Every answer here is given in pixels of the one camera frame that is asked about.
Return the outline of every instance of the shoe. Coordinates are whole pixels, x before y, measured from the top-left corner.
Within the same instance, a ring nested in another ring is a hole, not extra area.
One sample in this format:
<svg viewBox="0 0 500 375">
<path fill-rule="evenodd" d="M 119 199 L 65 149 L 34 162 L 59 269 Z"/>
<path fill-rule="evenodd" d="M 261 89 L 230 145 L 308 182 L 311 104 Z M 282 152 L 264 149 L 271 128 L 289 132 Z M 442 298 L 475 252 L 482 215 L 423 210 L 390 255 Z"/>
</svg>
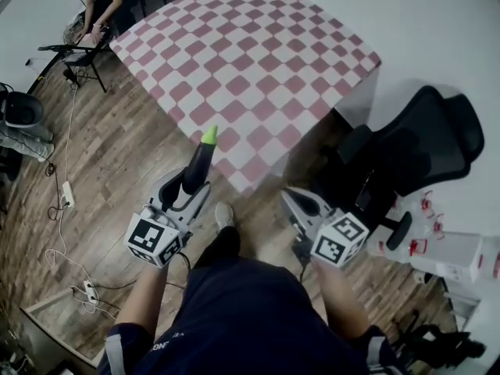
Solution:
<svg viewBox="0 0 500 375">
<path fill-rule="evenodd" d="M 234 226 L 234 214 L 231 206 L 225 202 L 220 202 L 216 207 L 216 222 L 219 230 L 225 227 Z"/>
<path fill-rule="evenodd" d="M 55 147 L 54 145 L 51 143 L 48 145 L 48 155 L 47 157 L 38 157 L 38 162 L 40 163 L 44 163 L 45 161 L 48 160 L 48 157 L 50 157 L 52 155 L 52 153 L 54 152 L 55 150 Z"/>
</svg>

